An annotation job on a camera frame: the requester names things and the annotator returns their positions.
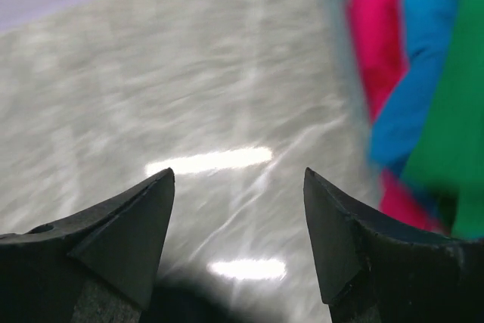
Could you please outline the clear blue plastic bin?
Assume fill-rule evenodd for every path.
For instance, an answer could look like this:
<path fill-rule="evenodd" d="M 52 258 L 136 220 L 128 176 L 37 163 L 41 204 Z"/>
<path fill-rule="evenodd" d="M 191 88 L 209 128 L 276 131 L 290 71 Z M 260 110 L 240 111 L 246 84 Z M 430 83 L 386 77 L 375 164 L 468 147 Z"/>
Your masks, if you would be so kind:
<path fill-rule="evenodd" d="M 352 120 L 355 123 L 358 146 L 363 161 L 365 164 L 369 164 L 368 137 L 370 122 L 368 107 L 352 43 L 346 0 L 323 0 L 323 6 L 329 13 L 330 30 L 336 49 L 337 69 L 343 78 L 343 88 L 349 99 L 349 109 L 352 114 Z"/>

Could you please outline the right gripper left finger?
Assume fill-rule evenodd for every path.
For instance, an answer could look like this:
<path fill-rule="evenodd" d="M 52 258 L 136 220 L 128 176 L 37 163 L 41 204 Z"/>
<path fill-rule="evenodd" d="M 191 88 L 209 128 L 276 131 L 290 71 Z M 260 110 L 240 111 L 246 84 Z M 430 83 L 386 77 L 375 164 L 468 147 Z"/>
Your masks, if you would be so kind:
<path fill-rule="evenodd" d="M 1 237 L 3 322 L 137 322 L 149 306 L 175 196 L 165 169 L 25 234 Z"/>

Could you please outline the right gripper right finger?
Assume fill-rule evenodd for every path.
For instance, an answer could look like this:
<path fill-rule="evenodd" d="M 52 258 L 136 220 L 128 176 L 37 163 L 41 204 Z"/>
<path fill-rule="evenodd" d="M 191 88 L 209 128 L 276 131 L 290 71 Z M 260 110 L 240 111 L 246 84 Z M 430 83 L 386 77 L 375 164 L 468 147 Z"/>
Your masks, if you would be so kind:
<path fill-rule="evenodd" d="M 306 222 L 334 322 L 483 320 L 483 242 L 414 228 L 307 169 Z"/>

